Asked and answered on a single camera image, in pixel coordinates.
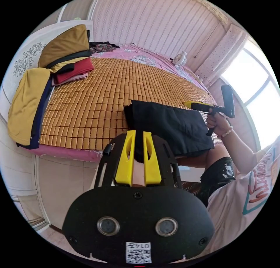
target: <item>folded clothes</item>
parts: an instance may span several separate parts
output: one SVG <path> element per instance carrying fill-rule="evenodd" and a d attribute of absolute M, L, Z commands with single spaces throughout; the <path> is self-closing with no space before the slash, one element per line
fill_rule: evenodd
<path fill-rule="evenodd" d="M 21 145 L 19 143 L 16 143 L 17 146 L 24 147 L 26 149 L 35 149 L 39 148 L 39 139 L 41 136 L 41 127 L 42 127 L 42 121 L 43 121 L 43 116 L 46 110 L 46 107 L 48 105 L 48 100 L 50 97 L 52 91 L 52 78 L 50 77 L 48 79 L 48 82 L 45 86 L 45 89 L 43 91 L 43 94 L 41 96 L 39 105 L 37 107 L 35 117 L 32 123 L 32 128 L 31 128 L 31 137 L 30 137 L 30 144 L 25 146 Z"/>
<path fill-rule="evenodd" d="M 62 68 L 63 72 L 71 71 L 71 66 L 66 65 L 74 64 L 90 55 L 84 24 L 63 32 L 43 48 L 38 68 L 24 72 L 13 97 L 8 113 L 8 134 L 12 140 L 24 146 L 31 144 L 35 114 L 50 75 Z"/>
<path fill-rule="evenodd" d="M 116 48 L 109 44 L 98 44 L 95 47 L 91 47 L 91 53 L 100 53 L 100 52 L 112 52 Z"/>
<path fill-rule="evenodd" d="M 124 107 L 124 113 L 128 128 L 136 130 L 134 158 L 140 163 L 144 161 L 143 131 L 166 140 L 175 157 L 196 157 L 214 148 L 198 111 L 132 100 L 131 105 Z"/>
<path fill-rule="evenodd" d="M 63 82 L 61 82 L 60 84 L 55 84 L 54 80 L 52 81 L 52 86 L 58 86 L 58 85 L 62 85 L 62 84 L 65 84 L 67 82 L 70 82 L 70 81 L 76 81 L 76 80 L 81 80 L 81 79 L 86 79 L 88 77 L 88 73 L 84 73 L 84 74 L 80 74 L 80 75 L 76 75 L 76 76 L 73 76 Z"/>
<path fill-rule="evenodd" d="M 94 66 L 90 60 L 90 58 L 85 58 L 74 64 L 74 70 L 71 72 L 62 73 L 60 75 L 55 75 L 54 77 L 54 84 L 60 85 L 64 81 L 76 76 L 76 75 L 83 75 L 88 73 L 94 69 Z"/>
<path fill-rule="evenodd" d="M 117 46 L 113 43 L 109 43 L 108 41 L 105 41 L 105 42 L 102 42 L 102 41 L 89 42 L 90 47 L 96 47 L 98 44 L 108 44 L 108 45 L 111 45 L 112 47 L 120 48 L 119 46 Z"/>

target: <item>window frame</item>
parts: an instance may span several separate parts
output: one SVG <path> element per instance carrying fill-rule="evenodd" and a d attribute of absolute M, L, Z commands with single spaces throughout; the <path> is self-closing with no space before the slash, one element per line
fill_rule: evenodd
<path fill-rule="evenodd" d="M 254 42 L 254 40 L 249 37 L 248 39 L 250 42 L 252 42 L 256 47 L 258 47 L 260 49 L 260 47 Z M 248 55 L 250 55 L 264 70 L 265 72 L 268 74 L 268 78 L 266 79 L 266 81 L 263 83 L 263 85 L 259 88 L 259 90 L 253 94 L 253 96 L 247 100 L 245 103 L 241 100 L 241 98 L 239 97 L 239 95 L 237 94 L 237 92 L 232 88 L 233 94 L 236 97 L 236 99 L 238 100 L 238 102 L 240 103 L 240 105 L 242 106 L 248 121 L 250 123 L 254 138 L 255 138 L 255 142 L 257 145 L 257 150 L 261 150 L 261 146 L 260 146 L 260 139 L 257 133 L 257 129 L 255 126 L 255 123 L 251 117 L 251 114 L 249 112 L 249 110 L 247 109 L 247 106 L 256 98 L 259 96 L 259 94 L 266 88 L 266 86 L 269 84 L 269 82 L 272 82 L 272 84 L 274 85 L 276 91 L 278 92 L 278 95 L 280 97 L 280 90 L 279 90 L 279 86 L 276 80 L 274 80 L 274 78 L 272 77 L 272 75 L 270 74 L 270 72 L 267 70 L 267 68 L 262 64 L 262 62 L 255 56 L 253 55 L 250 51 L 248 51 L 245 47 L 242 48 L 242 50 L 244 52 L 246 52 Z M 220 75 L 220 79 L 227 85 L 230 85 L 230 83 L 224 78 L 222 77 L 222 75 Z"/>

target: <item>headboard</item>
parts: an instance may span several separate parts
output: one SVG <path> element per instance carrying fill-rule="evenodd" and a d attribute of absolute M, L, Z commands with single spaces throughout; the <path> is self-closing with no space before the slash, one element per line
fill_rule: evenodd
<path fill-rule="evenodd" d="M 52 39 L 79 24 L 85 24 L 93 40 L 93 21 L 71 20 L 55 23 L 31 34 L 20 46 L 12 59 L 0 88 L 0 114 L 8 121 L 8 111 L 22 75 L 27 69 L 36 68 L 40 53 Z"/>

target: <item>hand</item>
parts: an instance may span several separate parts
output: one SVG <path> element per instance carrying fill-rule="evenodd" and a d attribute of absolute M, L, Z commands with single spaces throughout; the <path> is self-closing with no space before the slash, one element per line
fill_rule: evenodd
<path fill-rule="evenodd" d="M 227 119 L 220 113 L 216 113 L 214 116 L 208 115 L 207 119 L 207 127 L 214 128 L 214 133 L 221 137 L 223 134 L 227 133 L 230 130 L 230 124 Z"/>

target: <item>qr code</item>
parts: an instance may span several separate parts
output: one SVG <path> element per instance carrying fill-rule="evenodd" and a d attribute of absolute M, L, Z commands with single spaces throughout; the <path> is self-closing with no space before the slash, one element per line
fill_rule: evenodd
<path fill-rule="evenodd" d="M 126 243 L 126 263 L 152 263 L 151 243 Z"/>

